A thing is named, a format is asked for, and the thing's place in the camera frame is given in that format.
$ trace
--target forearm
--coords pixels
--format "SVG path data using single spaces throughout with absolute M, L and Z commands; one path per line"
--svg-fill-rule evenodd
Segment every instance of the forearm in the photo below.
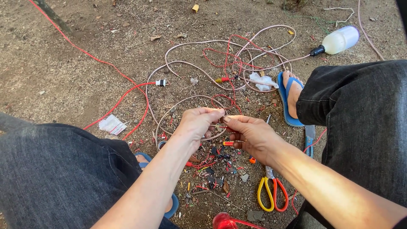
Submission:
M 190 149 L 190 142 L 172 137 L 128 191 L 92 228 L 158 228 L 188 161 Z
M 390 229 L 407 209 L 346 179 L 287 144 L 269 166 L 286 178 L 337 229 Z

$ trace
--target right hand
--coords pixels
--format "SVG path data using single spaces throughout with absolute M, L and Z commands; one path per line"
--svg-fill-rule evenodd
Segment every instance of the right hand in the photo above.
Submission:
M 287 147 L 288 143 L 262 119 L 243 115 L 224 116 L 223 123 L 228 126 L 228 132 L 235 132 L 229 136 L 231 141 L 235 141 L 233 147 L 248 152 L 264 165 L 270 166 L 273 154 Z

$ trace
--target foot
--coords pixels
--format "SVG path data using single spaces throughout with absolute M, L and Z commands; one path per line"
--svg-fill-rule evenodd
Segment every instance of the foot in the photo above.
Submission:
M 285 88 L 287 87 L 288 79 L 290 77 L 299 79 L 289 70 L 283 72 L 282 83 L 284 84 Z M 295 119 L 298 119 L 297 108 L 296 108 L 295 104 L 298 101 L 298 97 L 300 96 L 301 91 L 302 91 L 301 85 L 297 81 L 293 81 L 293 83 L 291 84 L 291 87 L 290 87 L 290 91 L 288 93 L 287 103 L 288 103 L 288 113 L 290 114 L 291 117 L 293 117 Z
M 148 163 L 149 162 L 143 155 L 136 155 L 136 159 L 139 163 L 141 163 L 141 162 Z M 172 207 L 173 207 L 173 199 L 170 198 L 170 201 L 168 202 L 168 205 L 165 208 L 165 212 L 169 212 Z

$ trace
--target fingernail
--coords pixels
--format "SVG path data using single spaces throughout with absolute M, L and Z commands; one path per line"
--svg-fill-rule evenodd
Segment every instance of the fingernail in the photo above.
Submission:
M 228 116 L 224 116 L 224 117 L 223 117 L 223 121 L 224 121 L 224 122 L 229 122 L 230 119 L 231 119 L 231 118 L 229 118 Z

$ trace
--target blue knife handle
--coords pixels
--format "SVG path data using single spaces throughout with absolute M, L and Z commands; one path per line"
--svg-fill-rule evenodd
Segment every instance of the blue knife handle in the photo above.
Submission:
M 308 146 L 312 145 L 314 139 L 310 138 L 310 137 L 305 137 L 305 148 L 307 148 Z M 314 146 L 311 146 L 310 148 L 308 148 L 305 153 L 310 156 L 311 158 L 314 157 Z

